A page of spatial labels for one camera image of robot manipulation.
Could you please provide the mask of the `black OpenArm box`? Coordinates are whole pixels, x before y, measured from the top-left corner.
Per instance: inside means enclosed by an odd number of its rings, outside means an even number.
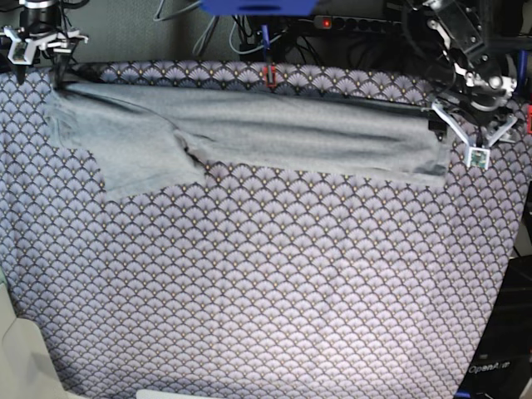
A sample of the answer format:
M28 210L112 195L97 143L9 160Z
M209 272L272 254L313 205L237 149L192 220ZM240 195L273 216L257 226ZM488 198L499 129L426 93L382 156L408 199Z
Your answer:
M473 398L531 395L531 257L511 259L464 382Z

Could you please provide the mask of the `fan-patterned purple tablecloth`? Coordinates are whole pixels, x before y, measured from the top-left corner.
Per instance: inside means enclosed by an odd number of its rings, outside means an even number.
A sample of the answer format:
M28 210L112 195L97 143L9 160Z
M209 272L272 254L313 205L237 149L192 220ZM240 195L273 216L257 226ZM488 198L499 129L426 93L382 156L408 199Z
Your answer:
M451 142L441 189L209 163L113 202L89 153L49 144L49 91L1 77L1 267L68 391L471 397L531 181L525 104L488 170Z

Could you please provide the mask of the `light grey T-shirt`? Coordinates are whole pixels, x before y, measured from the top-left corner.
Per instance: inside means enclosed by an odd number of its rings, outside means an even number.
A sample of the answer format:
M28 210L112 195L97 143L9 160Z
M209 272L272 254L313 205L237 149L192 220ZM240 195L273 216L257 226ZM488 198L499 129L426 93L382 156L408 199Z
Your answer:
M428 186L450 163L426 119L342 99L78 81L44 110L51 145L89 151L110 200L202 184L210 161Z

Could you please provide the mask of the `red clamp at right edge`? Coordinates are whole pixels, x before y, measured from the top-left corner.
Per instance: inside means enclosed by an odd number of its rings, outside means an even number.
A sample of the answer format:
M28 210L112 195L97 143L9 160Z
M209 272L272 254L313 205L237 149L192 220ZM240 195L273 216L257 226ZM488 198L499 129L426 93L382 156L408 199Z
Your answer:
M532 135L532 105L529 104L527 112L527 134Z

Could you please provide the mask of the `black power strip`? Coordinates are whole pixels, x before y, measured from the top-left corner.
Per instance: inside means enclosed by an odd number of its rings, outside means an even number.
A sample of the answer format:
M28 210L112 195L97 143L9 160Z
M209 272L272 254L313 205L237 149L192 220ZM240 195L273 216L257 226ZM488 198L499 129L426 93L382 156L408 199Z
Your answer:
M397 21L358 18L358 17L331 17L317 15L313 18L313 25L317 29L335 32L361 32L387 34L401 32L401 23Z

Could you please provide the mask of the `white board at corner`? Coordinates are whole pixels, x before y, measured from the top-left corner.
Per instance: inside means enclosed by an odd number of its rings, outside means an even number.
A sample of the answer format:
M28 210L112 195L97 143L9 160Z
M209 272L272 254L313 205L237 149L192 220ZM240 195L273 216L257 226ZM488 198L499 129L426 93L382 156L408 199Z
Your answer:
M1 397L65 398L39 327L16 316L1 285Z

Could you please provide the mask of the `red black table clamp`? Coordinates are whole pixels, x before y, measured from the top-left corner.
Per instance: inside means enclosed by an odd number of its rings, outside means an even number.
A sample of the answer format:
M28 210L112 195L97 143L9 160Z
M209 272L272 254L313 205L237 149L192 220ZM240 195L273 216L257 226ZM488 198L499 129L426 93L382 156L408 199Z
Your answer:
M268 88L275 88L277 86L277 73L274 64L267 63L264 66L264 81Z

